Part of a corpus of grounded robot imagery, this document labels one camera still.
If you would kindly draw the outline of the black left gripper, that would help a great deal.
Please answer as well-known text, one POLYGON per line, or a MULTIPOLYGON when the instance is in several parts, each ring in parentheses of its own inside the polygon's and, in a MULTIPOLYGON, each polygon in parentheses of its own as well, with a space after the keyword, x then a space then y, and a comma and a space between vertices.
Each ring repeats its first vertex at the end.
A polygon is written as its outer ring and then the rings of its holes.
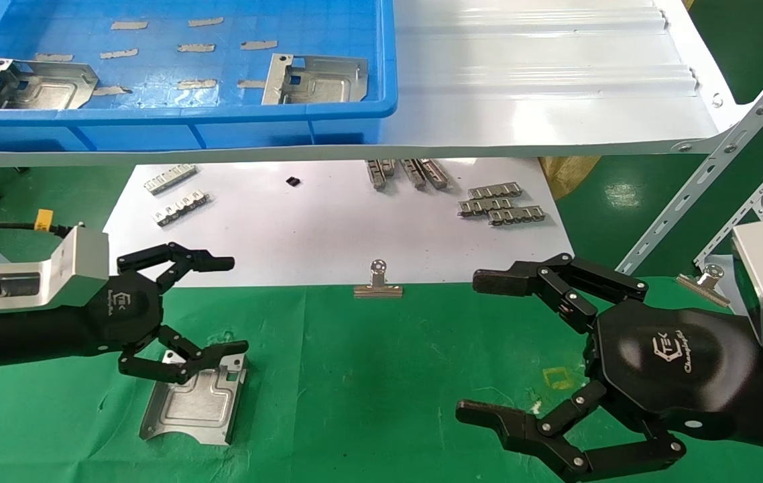
POLYGON ((216 369, 224 357, 246 354, 245 340, 198 347, 168 326, 164 318, 162 294, 189 272, 226 272, 235 267, 234 257, 216 257, 207 250, 189 250, 176 242, 136 251, 116 259, 120 275, 112 276, 105 287, 86 305, 86 328, 91 336, 88 357, 118 352, 121 375, 166 383, 186 383, 200 371, 216 369), (139 274, 142 270, 170 263, 154 281, 139 274), (136 357, 155 338, 183 359, 168 364, 136 357))

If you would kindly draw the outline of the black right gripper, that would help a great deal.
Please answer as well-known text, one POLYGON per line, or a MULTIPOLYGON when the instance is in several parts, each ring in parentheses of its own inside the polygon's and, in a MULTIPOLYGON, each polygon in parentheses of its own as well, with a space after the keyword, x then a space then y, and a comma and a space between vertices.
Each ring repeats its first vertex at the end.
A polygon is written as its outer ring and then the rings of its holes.
POLYGON ((666 470, 686 454, 667 430, 706 440, 754 437, 750 389, 763 351, 744 318, 649 307, 640 303, 645 282, 571 254, 516 261, 505 271, 478 269, 473 290, 538 297, 575 332, 593 333, 591 367, 599 382, 588 382, 544 418, 475 400, 460 400, 455 409, 459 422, 494 431, 505 450, 540 459, 560 480, 666 470), (581 292, 616 306, 598 317, 581 292), (569 443, 567 432, 601 404, 645 440, 590 450, 569 443))

